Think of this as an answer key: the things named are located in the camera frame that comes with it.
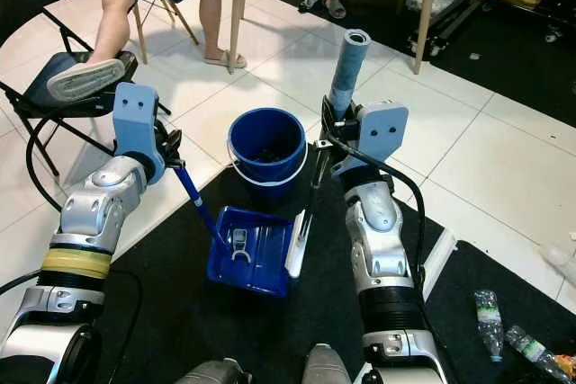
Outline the grey-handled brush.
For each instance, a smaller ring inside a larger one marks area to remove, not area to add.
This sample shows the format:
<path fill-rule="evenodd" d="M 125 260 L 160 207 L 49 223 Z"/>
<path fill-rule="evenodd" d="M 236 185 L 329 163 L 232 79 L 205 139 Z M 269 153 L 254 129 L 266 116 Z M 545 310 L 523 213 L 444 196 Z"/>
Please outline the grey-handled brush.
<path fill-rule="evenodd" d="M 341 116 L 351 105 L 351 95 L 355 89 L 356 79 L 371 43 L 371 36 L 365 31 L 358 30 L 358 28 L 346 31 L 345 36 L 343 36 L 335 75 L 328 95 L 325 96 L 332 102 L 335 112 Z M 321 129 L 321 132 L 329 132 L 329 130 Z M 314 166 L 311 171 L 310 188 L 306 194 L 303 210 L 293 220 L 291 248 L 285 257 L 285 269 L 292 280 L 297 280 L 301 276 L 306 240 L 308 240 L 313 219 L 311 207 L 313 206 L 314 195 L 320 190 L 326 174 L 329 173 L 329 153 L 317 153 L 313 146 L 311 156 L 316 158 L 314 158 Z"/>

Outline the blue plastic dustpan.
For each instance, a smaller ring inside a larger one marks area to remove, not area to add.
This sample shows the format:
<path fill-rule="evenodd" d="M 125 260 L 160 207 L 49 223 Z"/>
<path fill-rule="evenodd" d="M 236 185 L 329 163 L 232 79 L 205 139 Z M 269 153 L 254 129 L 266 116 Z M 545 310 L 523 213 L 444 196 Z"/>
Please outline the blue plastic dustpan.
<path fill-rule="evenodd" d="M 218 284 L 283 297 L 289 278 L 285 257 L 291 245 L 292 221 L 231 206 L 223 207 L 213 217 L 190 175 L 175 174 L 209 231 L 207 278 Z M 251 255 L 251 263 L 230 260 L 233 249 L 228 243 L 228 236 L 233 228 L 247 229 L 247 251 Z"/>

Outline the blue plastic bucket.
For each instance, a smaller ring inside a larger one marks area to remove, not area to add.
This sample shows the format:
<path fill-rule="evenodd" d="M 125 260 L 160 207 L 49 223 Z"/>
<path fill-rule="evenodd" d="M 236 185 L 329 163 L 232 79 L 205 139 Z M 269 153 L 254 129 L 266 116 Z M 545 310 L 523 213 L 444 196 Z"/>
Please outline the blue plastic bucket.
<path fill-rule="evenodd" d="M 297 117 L 272 107 L 240 114 L 228 129 L 226 145 L 236 172 L 260 201 L 279 201 L 292 190 L 309 151 Z"/>

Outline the small grey trash piece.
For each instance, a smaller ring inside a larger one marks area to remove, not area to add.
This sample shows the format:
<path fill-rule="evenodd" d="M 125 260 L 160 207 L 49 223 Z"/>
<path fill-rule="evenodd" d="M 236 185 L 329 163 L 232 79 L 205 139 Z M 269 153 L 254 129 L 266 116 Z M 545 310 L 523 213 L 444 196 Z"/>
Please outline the small grey trash piece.
<path fill-rule="evenodd" d="M 246 228 L 233 228 L 229 233 L 228 243 L 231 249 L 233 249 L 230 254 L 231 261 L 240 260 L 247 263 L 252 262 L 251 255 L 247 250 L 248 230 Z"/>

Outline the wooden chair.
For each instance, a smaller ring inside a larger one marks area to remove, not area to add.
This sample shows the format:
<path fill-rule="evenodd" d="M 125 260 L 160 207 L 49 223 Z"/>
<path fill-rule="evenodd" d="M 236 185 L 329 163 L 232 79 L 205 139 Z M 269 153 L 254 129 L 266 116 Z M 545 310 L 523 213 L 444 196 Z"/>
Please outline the wooden chair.
<path fill-rule="evenodd" d="M 139 43 L 139 59 L 140 63 L 143 64 L 148 63 L 147 42 L 145 41 L 143 23 L 147 20 L 149 11 L 151 11 L 152 7 L 158 4 L 166 11 L 173 22 L 179 21 L 181 25 L 184 26 L 184 29 L 186 30 L 186 33 L 188 33 L 193 45 L 199 46 L 199 39 L 196 34 L 194 34 L 193 30 L 191 30 L 191 26 L 185 19 L 185 15 L 182 11 L 178 9 L 176 2 L 173 0 L 136 0 L 133 2 L 130 10 L 137 31 L 136 42 Z"/>

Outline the person in blue shorts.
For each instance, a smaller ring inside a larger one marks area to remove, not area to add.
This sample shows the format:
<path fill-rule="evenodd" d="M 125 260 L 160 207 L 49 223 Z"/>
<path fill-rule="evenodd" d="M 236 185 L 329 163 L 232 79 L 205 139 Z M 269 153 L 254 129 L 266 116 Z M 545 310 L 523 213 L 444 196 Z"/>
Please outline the person in blue shorts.
<path fill-rule="evenodd" d="M 47 91 L 55 102 L 69 103 L 91 96 L 126 75 L 126 65 L 118 59 L 131 35 L 128 11 L 137 0 L 102 0 L 102 17 L 97 43 L 91 57 L 47 80 Z M 204 28 L 204 62 L 225 67 L 230 52 L 218 46 L 222 0 L 199 0 L 199 19 Z"/>

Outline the black wheeled cart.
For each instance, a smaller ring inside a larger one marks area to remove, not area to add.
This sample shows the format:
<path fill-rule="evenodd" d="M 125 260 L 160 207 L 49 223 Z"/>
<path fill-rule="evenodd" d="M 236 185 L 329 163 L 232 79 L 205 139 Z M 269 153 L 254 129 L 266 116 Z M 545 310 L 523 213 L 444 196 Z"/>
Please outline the black wheeled cart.
<path fill-rule="evenodd" d="M 462 27 L 473 17 L 492 13 L 495 6 L 502 4 L 519 13 L 534 15 L 544 21 L 544 42 L 555 43 L 567 35 L 568 31 L 576 31 L 576 0 L 542 0 L 534 10 L 514 6 L 501 0 L 464 0 L 450 7 L 440 15 L 432 15 L 427 38 L 427 50 L 424 58 L 436 57 L 452 43 Z M 406 39 L 406 48 L 414 54 L 419 31 L 413 31 Z"/>

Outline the black carpet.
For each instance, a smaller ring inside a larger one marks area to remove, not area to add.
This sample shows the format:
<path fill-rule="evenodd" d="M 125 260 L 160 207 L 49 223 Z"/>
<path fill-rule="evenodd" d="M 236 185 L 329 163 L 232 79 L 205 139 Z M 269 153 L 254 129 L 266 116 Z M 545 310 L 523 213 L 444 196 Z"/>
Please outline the black carpet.
<path fill-rule="evenodd" d="M 346 28 L 363 28 L 371 38 L 407 56 L 406 39 L 419 29 L 420 13 L 404 0 L 341 0 Z M 545 22 L 499 4 L 473 17 L 452 43 L 427 62 L 576 128 L 576 31 L 548 44 Z"/>

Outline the black folding chair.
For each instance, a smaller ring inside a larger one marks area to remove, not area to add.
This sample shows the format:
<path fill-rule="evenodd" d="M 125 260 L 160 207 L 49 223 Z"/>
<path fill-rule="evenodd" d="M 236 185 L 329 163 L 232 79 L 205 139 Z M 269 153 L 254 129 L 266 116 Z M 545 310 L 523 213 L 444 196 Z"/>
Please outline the black folding chair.
<path fill-rule="evenodd" d="M 59 21 L 50 11 L 47 11 L 44 7 L 45 3 L 41 0 L 0 0 L 0 5 L 0 36 L 3 41 L 7 41 L 9 36 L 12 36 L 18 28 L 24 26 L 32 18 L 45 14 L 45 17 L 49 18 L 58 27 L 63 46 L 66 48 L 65 51 L 57 52 L 57 54 L 49 57 L 45 67 L 41 68 L 40 73 L 36 75 L 36 78 L 33 79 L 26 91 L 18 92 L 10 85 L 0 84 L 4 97 L 7 97 L 7 100 L 12 105 L 13 112 L 15 112 L 18 120 L 21 120 L 22 125 L 31 133 L 31 142 L 40 150 L 49 170 L 54 175 L 60 174 L 57 167 L 53 165 L 52 158 L 47 154 L 44 141 L 33 132 L 33 126 L 30 124 L 31 120 L 49 118 L 60 125 L 62 129 L 69 130 L 74 136 L 91 143 L 95 148 L 111 156 L 113 151 L 107 148 L 104 143 L 95 141 L 94 138 L 87 136 L 81 130 L 75 129 L 74 126 L 66 122 L 66 119 L 97 118 L 111 113 L 115 85 L 107 85 L 107 87 L 95 93 L 94 96 L 91 96 L 90 99 L 78 102 L 78 104 L 69 108 L 63 107 L 61 103 L 53 102 L 46 87 L 47 79 L 51 76 L 90 59 L 91 47 L 89 44 L 81 36 L 71 31 L 65 23 Z"/>

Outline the grey robot left foot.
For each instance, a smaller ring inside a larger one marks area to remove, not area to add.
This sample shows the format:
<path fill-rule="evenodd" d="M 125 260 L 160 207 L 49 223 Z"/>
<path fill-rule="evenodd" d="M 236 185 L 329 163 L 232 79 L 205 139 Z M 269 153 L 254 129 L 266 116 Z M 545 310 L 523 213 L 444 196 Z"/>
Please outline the grey robot left foot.
<path fill-rule="evenodd" d="M 205 361 L 174 384 L 250 384 L 251 375 L 231 358 Z"/>

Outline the grey robot foot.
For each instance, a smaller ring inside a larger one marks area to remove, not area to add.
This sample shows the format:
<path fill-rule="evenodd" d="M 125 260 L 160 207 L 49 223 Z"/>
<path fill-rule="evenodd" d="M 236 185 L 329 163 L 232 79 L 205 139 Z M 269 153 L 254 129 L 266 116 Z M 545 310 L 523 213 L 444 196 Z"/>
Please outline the grey robot foot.
<path fill-rule="evenodd" d="M 340 355 L 329 344 L 314 344 L 306 356 L 301 384 L 351 384 Z"/>
<path fill-rule="evenodd" d="M 250 384 L 251 375 L 231 358 L 205 361 L 174 384 Z"/>

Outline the grey robot right foot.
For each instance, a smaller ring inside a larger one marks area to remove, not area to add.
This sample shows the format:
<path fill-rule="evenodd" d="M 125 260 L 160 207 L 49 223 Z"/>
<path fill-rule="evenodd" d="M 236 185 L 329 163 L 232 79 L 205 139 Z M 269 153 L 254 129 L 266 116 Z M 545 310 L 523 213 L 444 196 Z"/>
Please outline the grey robot right foot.
<path fill-rule="evenodd" d="M 301 384 L 351 384 L 340 355 L 329 344 L 314 344 L 306 356 Z"/>

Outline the clear plastic bottle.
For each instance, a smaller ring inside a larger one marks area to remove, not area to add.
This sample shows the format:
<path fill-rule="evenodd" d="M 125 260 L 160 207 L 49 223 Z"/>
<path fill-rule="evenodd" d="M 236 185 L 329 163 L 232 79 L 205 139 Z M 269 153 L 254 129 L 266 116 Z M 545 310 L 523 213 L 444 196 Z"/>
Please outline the clear plastic bottle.
<path fill-rule="evenodd" d="M 497 297 L 493 290 L 475 290 L 473 296 L 479 335 L 490 353 L 490 359 L 501 362 L 505 347 L 505 327 L 502 324 Z"/>
<path fill-rule="evenodd" d="M 559 384 L 573 384 L 571 377 L 559 366 L 552 352 L 539 340 L 528 335 L 521 326 L 516 324 L 511 326 L 505 331 L 505 338 L 510 347 L 533 363 L 539 371 L 546 373 L 552 381 Z"/>

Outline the yellow wrapper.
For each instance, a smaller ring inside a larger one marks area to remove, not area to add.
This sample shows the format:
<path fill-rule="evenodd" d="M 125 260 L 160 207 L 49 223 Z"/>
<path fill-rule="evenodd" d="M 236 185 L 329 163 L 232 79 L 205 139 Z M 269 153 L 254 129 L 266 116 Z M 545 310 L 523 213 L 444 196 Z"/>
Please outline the yellow wrapper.
<path fill-rule="evenodd" d="M 564 375 L 567 376 L 569 380 L 576 381 L 576 356 L 555 354 L 552 356 L 552 359 L 555 360 L 560 371 L 563 371 Z"/>

